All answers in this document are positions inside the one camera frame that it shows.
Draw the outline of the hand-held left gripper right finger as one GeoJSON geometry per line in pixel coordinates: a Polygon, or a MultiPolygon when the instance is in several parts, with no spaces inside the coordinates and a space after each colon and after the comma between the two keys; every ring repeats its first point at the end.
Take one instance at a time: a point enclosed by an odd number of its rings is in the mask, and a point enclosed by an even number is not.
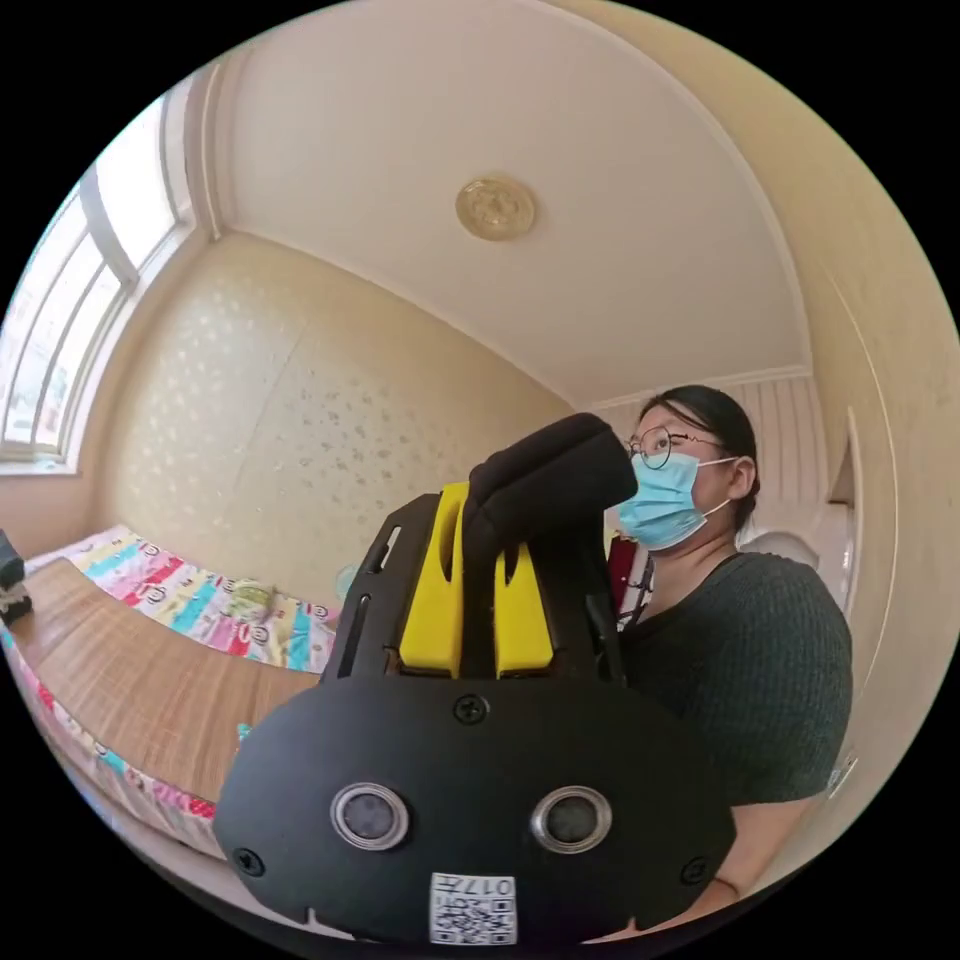
{"type": "Polygon", "coordinates": [[[554,658],[536,570],[525,544],[497,558],[494,648],[498,676],[541,674],[554,658]]]}

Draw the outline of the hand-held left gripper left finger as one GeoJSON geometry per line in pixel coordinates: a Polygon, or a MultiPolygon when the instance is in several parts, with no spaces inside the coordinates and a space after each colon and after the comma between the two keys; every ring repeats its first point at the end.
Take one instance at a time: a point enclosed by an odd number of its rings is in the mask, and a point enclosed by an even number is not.
{"type": "Polygon", "coordinates": [[[446,485],[400,639],[399,658],[413,673],[457,676],[463,647],[463,510],[469,484],[446,485]]]}

